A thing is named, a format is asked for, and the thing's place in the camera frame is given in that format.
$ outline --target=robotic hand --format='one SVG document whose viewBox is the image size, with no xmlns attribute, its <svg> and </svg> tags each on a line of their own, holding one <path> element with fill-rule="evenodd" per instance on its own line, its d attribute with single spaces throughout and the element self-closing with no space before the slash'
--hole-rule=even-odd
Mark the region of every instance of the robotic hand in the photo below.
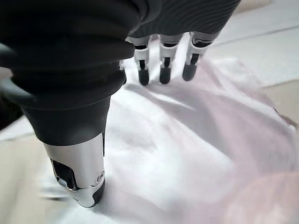
<svg viewBox="0 0 299 224">
<path fill-rule="evenodd" d="M 185 32 L 183 79 L 193 78 L 208 46 L 240 0 L 11 0 L 0 2 L 1 83 L 51 159 L 57 181 L 79 204 L 94 206 L 105 186 L 105 126 L 110 96 L 125 82 L 121 60 L 135 54 L 149 81 L 148 42 L 161 36 L 160 82 Z"/>
</svg>

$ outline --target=white cloth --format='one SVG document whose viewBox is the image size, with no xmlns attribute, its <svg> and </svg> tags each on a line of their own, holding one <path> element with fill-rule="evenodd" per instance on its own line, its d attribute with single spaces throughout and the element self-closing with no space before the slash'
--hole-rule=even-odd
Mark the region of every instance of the white cloth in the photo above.
<svg viewBox="0 0 299 224">
<path fill-rule="evenodd" d="M 233 195 L 297 170 L 294 128 L 266 96 L 246 88 L 246 78 L 259 83 L 253 76 L 235 84 L 204 60 L 185 82 L 176 60 L 171 82 L 161 85 L 157 61 L 146 87 L 126 62 L 128 83 L 111 98 L 101 202 L 85 209 L 70 201 L 57 223 L 220 224 Z M 49 163 L 42 183 L 44 196 L 67 197 Z"/>
</svg>

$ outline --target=beige surface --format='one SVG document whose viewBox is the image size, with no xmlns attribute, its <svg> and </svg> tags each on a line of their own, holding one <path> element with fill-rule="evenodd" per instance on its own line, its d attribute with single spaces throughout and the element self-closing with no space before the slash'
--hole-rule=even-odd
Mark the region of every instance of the beige surface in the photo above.
<svg viewBox="0 0 299 224">
<path fill-rule="evenodd" d="M 36 174 L 46 152 L 35 136 L 0 143 L 0 223 L 41 224 L 49 210 L 65 203 L 45 201 L 37 195 Z"/>
</svg>

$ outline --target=robotic finger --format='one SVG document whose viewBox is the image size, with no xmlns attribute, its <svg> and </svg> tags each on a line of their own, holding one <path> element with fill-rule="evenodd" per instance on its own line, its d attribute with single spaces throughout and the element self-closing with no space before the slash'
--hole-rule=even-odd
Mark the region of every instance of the robotic finger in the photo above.
<svg viewBox="0 0 299 224">
<path fill-rule="evenodd" d="M 183 70 L 183 79 L 190 81 L 195 75 L 197 65 L 204 56 L 213 40 L 202 40 L 197 33 L 191 33 L 186 55 L 186 62 Z"/>
</svg>

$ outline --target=white fabric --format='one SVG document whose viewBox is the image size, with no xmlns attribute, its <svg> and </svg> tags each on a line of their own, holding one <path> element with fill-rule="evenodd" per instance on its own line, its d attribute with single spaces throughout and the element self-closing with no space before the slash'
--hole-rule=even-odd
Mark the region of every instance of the white fabric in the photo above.
<svg viewBox="0 0 299 224">
<path fill-rule="evenodd" d="M 57 223 L 220 224 L 232 196 L 260 178 L 297 170 L 294 129 L 267 97 L 245 87 L 244 74 L 235 84 L 206 60 L 185 82 L 175 61 L 171 82 L 161 85 L 154 61 L 147 87 L 126 62 L 128 83 L 112 96 L 101 202 L 85 209 L 70 201 Z M 49 163 L 42 193 L 67 197 Z M 236 223 L 246 223 L 242 218 Z"/>
</svg>

